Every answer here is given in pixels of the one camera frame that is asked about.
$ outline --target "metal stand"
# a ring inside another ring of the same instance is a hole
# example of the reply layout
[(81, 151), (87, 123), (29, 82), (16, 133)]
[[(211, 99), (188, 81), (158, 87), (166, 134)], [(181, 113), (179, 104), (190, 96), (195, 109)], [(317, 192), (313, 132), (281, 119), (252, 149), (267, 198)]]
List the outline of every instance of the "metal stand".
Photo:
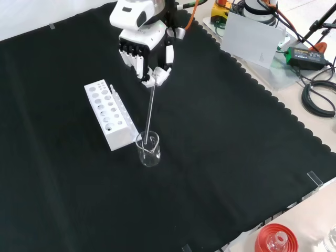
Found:
[(318, 43), (321, 42), (326, 35), (329, 34), (331, 29), (336, 28), (336, 20), (332, 24), (327, 24), (325, 21), (336, 11), (336, 3), (324, 14), (320, 20), (316, 20), (309, 28), (309, 32), (305, 35), (302, 43), (305, 42), (314, 32), (318, 29), (327, 28), (322, 32), (322, 37), (319, 39)]

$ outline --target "glass beaker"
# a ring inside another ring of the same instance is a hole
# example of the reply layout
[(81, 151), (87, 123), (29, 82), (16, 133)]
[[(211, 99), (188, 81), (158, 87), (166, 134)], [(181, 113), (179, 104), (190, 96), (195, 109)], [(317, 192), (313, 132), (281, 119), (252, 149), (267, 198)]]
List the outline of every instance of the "glass beaker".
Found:
[(145, 144), (145, 131), (141, 132), (135, 141), (138, 147), (140, 161), (145, 166), (155, 166), (159, 163), (161, 152), (159, 136), (154, 131), (148, 132), (147, 143)]

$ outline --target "white table surface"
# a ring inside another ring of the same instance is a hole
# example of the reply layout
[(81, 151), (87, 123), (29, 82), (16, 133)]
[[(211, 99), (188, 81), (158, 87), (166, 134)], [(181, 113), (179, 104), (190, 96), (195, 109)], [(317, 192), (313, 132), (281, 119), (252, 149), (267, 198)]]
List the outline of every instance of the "white table surface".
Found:
[[(305, 201), (280, 215), (270, 223), (279, 223), (295, 234), (299, 251), (326, 252), (323, 239), (336, 224), (336, 182), (324, 187)], [(230, 248), (230, 252), (254, 252), (254, 244), (260, 229), (242, 243)]]
[[(179, 0), (178, 2), (180, 4), (184, 4), (190, 2), (190, 0)], [(203, 18), (210, 16), (213, 4), (214, 0), (208, 0), (205, 4), (199, 6), (196, 10), (195, 19), (220, 43), (220, 38), (203, 24)], [(189, 8), (187, 11), (191, 13), (193, 8)], [(298, 117), (298, 120), (302, 122), (306, 128), (310, 129), (315, 136), (319, 137), (323, 144), (328, 145), (332, 152), (336, 152), (336, 119), (316, 117), (315, 115), (312, 115), (305, 110), (301, 104), (301, 93), (303, 88), (302, 84), (300, 84), (299, 78), (298, 83), (295, 83), (291, 87), (282, 89), (280, 91), (272, 90), (271, 85), (261, 79), (257, 73), (252, 71), (245, 61), (239, 58), (237, 58), (237, 60), (242, 64), (242, 67), (246, 69), (247, 73), (252, 75), (252, 78), (258, 80), (259, 84), (263, 85), (266, 90), (271, 91), (273, 96), (277, 97), (280, 102), (284, 103), (286, 108), (290, 109), (292, 114)], [(322, 90), (319, 92), (329, 98), (334, 104), (336, 104), (336, 96), (333, 92), (329, 90)], [(311, 96), (314, 102), (321, 106), (321, 108), (332, 110), (330, 105), (328, 105), (320, 97), (317, 97), (315, 94), (312, 94)]]

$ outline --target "orange cable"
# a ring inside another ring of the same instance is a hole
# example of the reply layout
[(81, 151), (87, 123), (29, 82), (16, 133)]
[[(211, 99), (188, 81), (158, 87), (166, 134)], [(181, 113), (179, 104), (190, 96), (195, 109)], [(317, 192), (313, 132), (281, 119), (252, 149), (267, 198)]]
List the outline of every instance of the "orange cable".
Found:
[(186, 30), (189, 29), (189, 27), (191, 26), (191, 23), (193, 22), (194, 15), (195, 15), (196, 8), (197, 8), (197, 6), (198, 6), (198, 2), (199, 2), (199, 1), (200, 1), (200, 0), (196, 0), (195, 7), (194, 7), (193, 13), (192, 13), (192, 15), (191, 15), (191, 17), (190, 17), (189, 23), (188, 23), (188, 25), (185, 27)]

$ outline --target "white card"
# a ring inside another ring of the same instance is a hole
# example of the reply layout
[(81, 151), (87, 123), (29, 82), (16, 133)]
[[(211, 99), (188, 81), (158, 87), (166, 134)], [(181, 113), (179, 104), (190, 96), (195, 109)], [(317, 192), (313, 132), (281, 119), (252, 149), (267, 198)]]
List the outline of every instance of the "white card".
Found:
[(269, 68), (281, 39), (280, 29), (230, 12), (220, 48)]

